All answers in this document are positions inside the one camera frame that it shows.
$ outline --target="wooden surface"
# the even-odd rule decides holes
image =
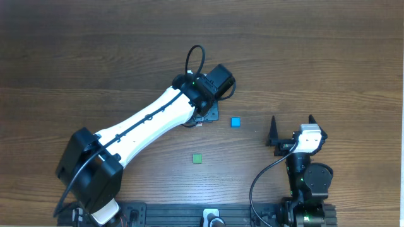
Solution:
[[[276,160],[264,146],[271,116],[290,137],[313,114],[329,135],[314,159],[335,171],[327,201],[339,225],[398,226],[399,0],[0,1],[0,224],[55,224],[64,186],[54,170],[70,135],[146,107],[194,44],[207,51],[203,72],[218,63],[233,72],[235,95],[218,122],[176,127],[142,151],[118,199],[247,204],[253,178]],[[288,192],[282,164],[254,199]]]

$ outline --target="wood grain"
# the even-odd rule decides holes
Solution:
[[[264,146],[271,116],[290,137],[313,114],[329,135],[314,159],[335,171],[328,202],[339,225],[397,226],[402,24],[399,0],[2,0],[0,224],[55,224],[64,187],[54,170],[70,135],[146,107],[203,44],[203,71],[225,64],[235,95],[218,122],[177,127],[142,151],[118,199],[247,204],[253,178],[276,160]],[[279,165],[254,199],[287,194]]]

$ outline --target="blue cube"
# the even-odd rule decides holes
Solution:
[[[232,117],[230,125],[232,127],[240,127],[240,117]]]

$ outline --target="green cube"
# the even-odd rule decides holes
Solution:
[[[202,154],[193,154],[193,163],[202,164]]]

